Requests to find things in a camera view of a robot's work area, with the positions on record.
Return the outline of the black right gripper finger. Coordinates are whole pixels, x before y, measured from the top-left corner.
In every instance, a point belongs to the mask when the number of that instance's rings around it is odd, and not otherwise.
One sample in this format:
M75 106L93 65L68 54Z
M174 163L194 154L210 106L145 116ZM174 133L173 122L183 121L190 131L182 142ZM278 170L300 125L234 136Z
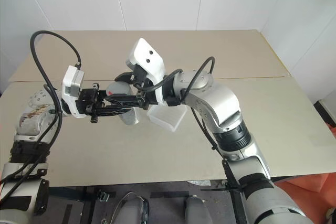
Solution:
M115 82L126 82L126 83L133 83L134 82L134 74L133 72L124 72L115 77Z
M136 95L113 94L104 98L111 104L138 104Z
M143 110L148 110L150 105L149 93L138 90L136 93L137 107Z

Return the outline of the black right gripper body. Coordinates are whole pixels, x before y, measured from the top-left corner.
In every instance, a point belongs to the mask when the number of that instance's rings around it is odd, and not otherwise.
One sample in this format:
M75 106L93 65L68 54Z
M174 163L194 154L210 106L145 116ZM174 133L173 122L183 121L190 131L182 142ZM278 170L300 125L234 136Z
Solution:
M153 82L148 78L148 73L139 65L135 65L132 75L131 84L142 93L154 95L153 91L145 91L145 88L153 86Z

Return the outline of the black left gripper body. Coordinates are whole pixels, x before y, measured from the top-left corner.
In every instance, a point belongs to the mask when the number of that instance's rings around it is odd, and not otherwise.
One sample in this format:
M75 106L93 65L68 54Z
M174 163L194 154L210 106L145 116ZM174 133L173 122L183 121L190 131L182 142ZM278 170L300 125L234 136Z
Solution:
M106 96L106 91L100 90L98 83L94 83L92 88L82 89L76 100L78 112L90 116L91 123L98 123L98 117L102 116L102 113L98 110L104 108L104 98Z

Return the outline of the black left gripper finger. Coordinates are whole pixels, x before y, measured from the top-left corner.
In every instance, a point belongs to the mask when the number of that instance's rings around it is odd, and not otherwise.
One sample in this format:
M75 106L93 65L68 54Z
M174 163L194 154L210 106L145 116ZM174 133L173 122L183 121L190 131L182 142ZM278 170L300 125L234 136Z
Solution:
M116 116L130 112L132 109L134 109L132 106L106 105L97 108L97 116Z

